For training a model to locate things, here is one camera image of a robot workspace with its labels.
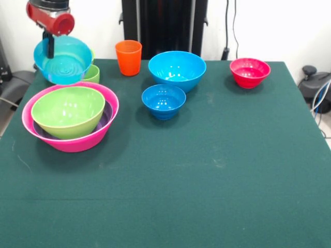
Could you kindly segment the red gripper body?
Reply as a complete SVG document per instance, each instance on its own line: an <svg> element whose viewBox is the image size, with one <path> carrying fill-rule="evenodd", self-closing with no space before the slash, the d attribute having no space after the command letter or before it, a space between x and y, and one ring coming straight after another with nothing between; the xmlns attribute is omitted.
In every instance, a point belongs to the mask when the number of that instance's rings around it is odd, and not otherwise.
<svg viewBox="0 0 331 248"><path fill-rule="evenodd" d="M68 2L28 2L28 17L50 34L69 35L75 25Z"/></svg>

